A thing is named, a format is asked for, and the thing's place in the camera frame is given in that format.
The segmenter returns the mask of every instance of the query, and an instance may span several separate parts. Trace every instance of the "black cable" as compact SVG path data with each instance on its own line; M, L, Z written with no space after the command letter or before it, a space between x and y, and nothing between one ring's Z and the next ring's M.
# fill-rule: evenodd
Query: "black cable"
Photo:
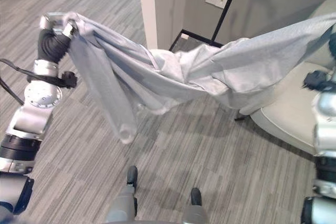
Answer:
M8 64L6 59L0 59L0 61ZM4 80L1 77L0 77L0 86L3 87L4 90L6 90L7 93L9 93L20 105L24 104L24 102L20 99L20 97L10 89L10 87L4 82Z
M24 73L28 76L31 76L33 78L36 78L38 80L44 81L44 78L34 74L33 72L30 72L28 70L24 70L19 68L18 66L14 65L14 63L12 63L10 60L7 59L0 59L0 62L3 62L5 64L7 64L8 66L10 66L11 68L13 68L14 70L20 72L20 73ZM0 85L1 87L4 88L4 90L6 90L20 105L23 105L24 102L19 98L19 96L17 94L15 94L10 87L3 81L3 79L1 79L0 77Z
M232 0L227 0L227 2L226 2L226 4L225 4L224 10L223 10L223 12L222 12L222 15L221 15L221 17L219 18L217 27L216 27L216 29L215 29L215 32L214 32L212 38L211 38L211 44L213 44L213 43L215 42L215 39L216 39L216 37L217 37L217 34L218 34L218 32L219 32L219 29L220 29L221 26L222 26L222 23L223 23L223 20L224 20L224 18L225 18L225 16L226 16L226 13L227 13L227 11L229 10L229 7L230 7L231 2L232 2Z
M59 82L60 79L58 79L58 78L53 78L53 77L49 77L49 76L39 76L38 74L35 74L35 73L31 72L31 71L19 68L18 66L14 65L14 63L12 63L10 60L7 60L7 59L0 59L0 62L3 62L5 64L7 64L8 66L10 66L11 68L13 68L14 70L16 70L16 71L18 71L20 73L26 74L27 76L32 77L35 80L48 82L48 83L50 83L52 85L55 85L55 86L58 86L58 87L61 87L61 88L65 87L65 85L62 85Z
M1 79L0 77L0 86L4 88L20 105L23 105L23 101L18 97L11 89L10 87Z

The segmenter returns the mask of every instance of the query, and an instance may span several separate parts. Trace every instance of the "cable connector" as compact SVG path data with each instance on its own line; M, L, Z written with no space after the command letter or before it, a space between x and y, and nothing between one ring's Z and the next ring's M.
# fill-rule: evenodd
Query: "cable connector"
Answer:
M309 73L303 81L303 87L320 92L336 93L336 83L327 81L327 76L326 72L319 70Z
M62 80L67 89L75 88L77 86L77 77L73 72L65 71L62 74Z

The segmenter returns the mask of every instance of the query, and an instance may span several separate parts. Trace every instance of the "striped carpet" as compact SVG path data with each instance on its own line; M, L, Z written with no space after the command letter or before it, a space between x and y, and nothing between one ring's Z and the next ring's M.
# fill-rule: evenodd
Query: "striped carpet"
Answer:
M140 0L0 0L0 57L31 69L39 18L74 10L145 45ZM76 71L69 58L62 71ZM1 77L23 97L25 77L1 65ZM311 194L311 156L270 136L247 119L234 122L209 97L162 116L144 115L134 143L111 132L82 81L64 90L30 174L34 193L20 215L31 223L102 223L139 169L138 219L180 221L198 186L210 223L298 223ZM18 104L0 89L0 133Z

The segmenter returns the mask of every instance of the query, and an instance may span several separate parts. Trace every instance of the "black joint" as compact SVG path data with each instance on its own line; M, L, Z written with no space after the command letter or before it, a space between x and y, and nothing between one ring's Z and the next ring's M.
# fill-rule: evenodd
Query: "black joint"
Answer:
M21 214L24 210L26 210L30 197L33 192L33 185L34 185L34 180L32 178L27 177L26 183L24 185L24 188L22 190L22 193L19 197L19 200L15 206L15 209L13 211L13 214L19 215Z
M333 33L330 35L329 50L330 50L331 56L336 60L336 33Z
M6 134L0 143L0 157L20 161L33 161L41 141Z
M306 197L303 202L301 224L312 224L313 197Z
M0 201L0 206L6 208L9 212L13 212L13 206L8 202Z
M317 179L336 183L336 158L316 157L315 166Z
M41 30L38 38L38 59L58 63L70 46L71 39L52 30Z

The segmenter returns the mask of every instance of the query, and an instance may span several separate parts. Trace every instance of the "fabric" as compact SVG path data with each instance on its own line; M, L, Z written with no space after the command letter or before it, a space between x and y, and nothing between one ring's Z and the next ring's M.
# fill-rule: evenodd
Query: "fabric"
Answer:
M147 50L76 13L65 23L69 19L79 30L69 54L114 132L130 143L143 109L163 114L206 94L242 114L261 108L274 85L328 41L336 13L222 48L201 45L175 54Z

